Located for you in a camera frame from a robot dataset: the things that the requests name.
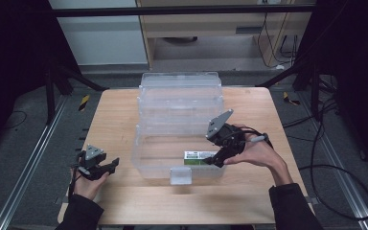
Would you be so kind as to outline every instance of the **white wall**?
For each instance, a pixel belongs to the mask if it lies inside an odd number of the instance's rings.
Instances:
[[[134,0],[50,0],[53,9],[136,7]],[[148,64],[138,16],[63,17],[64,31],[81,66]]]

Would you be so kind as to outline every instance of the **hand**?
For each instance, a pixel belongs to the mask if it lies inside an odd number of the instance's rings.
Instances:
[[[74,194],[93,200],[108,176],[109,172],[106,172],[98,180],[89,180],[81,176],[80,172],[77,171],[76,178],[78,178],[78,180],[76,181],[76,185],[74,187]]]
[[[248,130],[245,125],[234,126],[240,127],[243,130]],[[247,162],[256,166],[267,167],[270,169],[277,186],[292,183],[286,162],[267,142],[260,141],[253,143],[248,141],[251,138],[256,137],[256,135],[251,133],[246,133],[244,137],[247,142],[244,146],[243,152],[226,159],[223,162],[225,165]]]

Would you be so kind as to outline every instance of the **transparent storage box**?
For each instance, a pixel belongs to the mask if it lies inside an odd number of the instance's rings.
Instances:
[[[219,150],[205,138],[209,121],[223,112],[218,74],[146,73],[139,88],[132,163],[140,174],[172,183],[188,173],[193,178],[221,176],[224,168],[184,165],[185,151]]]

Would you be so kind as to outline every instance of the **table top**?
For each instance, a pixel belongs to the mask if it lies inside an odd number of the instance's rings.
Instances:
[[[222,87],[225,109],[234,109],[228,124],[245,124],[266,132],[288,164],[294,182],[306,190],[266,88]],[[95,201],[104,208],[101,225],[274,223],[268,189],[274,185],[267,168],[247,163],[228,166],[222,177],[193,179],[192,185],[170,185],[166,179],[145,179],[132,165],[131,150],[139,122],[138,89],[103,92],[85,145],[103,149],[102,164],[120,157]],[[62,221],[67,204],[58,215]]]

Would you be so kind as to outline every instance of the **motion capture device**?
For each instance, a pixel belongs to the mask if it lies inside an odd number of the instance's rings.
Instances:
[[[106,153],[104,153],[104,150],[91,145],[88,145],[86,150],[77,154],[76,163],[71,165],[73,176],[68,188],[68,199],[73,195],[76,181],[80,178],[76,177],[77,171],[89,180],[98,180],[104,173],[115,173],[115,168],[119,165],[119,158],[116,158],[110,164],[100,166],[100,163],[105,159]]]
[[[226,121],[233,112],[233,109],[229,109],[212,119],[209,123],[205,137],[214,145],[219,146],[220,150],[214,156],[203,159],[203,162],[208,165],[216,165],[222,168],[224,160],[243,152],[246,142],[266,141],[273,148],[266,133],[261,134],[247,126],[237,127],[227,124]],[[257,137],[246,140],[244,137],[245,133],[252,133],[257,135]]]

